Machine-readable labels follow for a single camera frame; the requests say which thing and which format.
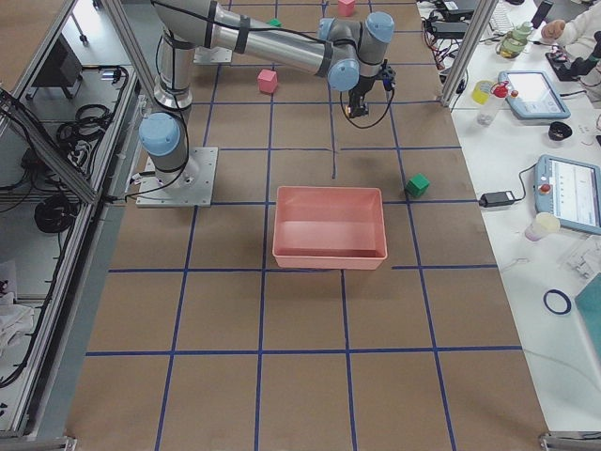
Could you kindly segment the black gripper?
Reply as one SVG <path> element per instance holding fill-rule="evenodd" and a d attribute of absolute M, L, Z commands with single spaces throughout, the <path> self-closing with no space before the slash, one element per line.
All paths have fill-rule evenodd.
<path fill-rule="evenodd" d="M 382 83 L 386 92 L 390 91 L 390 74 L 387 70 L 381 70 L 377 75 L 371 77 L 361 75 L 359 82 L 349 90 L 346 107 L 348 118 L 364 117 L 369 114 L 369 106 L 365 102 L 365 96 L 371 91 L 376 81 Z"/>

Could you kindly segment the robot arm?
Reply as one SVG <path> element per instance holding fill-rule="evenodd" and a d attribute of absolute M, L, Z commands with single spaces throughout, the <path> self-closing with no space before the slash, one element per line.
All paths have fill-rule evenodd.
<path fill-rule="evenodd" d="M 394 22 L 385 12 L 372 12 L 361 22 L 322 19 L 312 37 L 226 10 L 216 1 L 155 1 L 152 6 L 163 27 L 154 98 L 168 110 L 192 103 L 198 48 L 224 48 L 323 77 L 330 88 L 348 95 L 342 105 L 347 120 L 368 114 L 365 97 L 375 82 L 389 94 L 395 91 L 395 72 L 385 57 Z"/>

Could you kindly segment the pink cube near arm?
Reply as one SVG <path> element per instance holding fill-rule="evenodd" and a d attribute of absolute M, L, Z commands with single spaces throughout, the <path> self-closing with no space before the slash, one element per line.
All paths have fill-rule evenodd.
<path fill-rule="evenodd" d="M 338 0 L 338 14 L 342 17 L 350 17 L 353 15 L 356 6 L 355 0 Z"/>

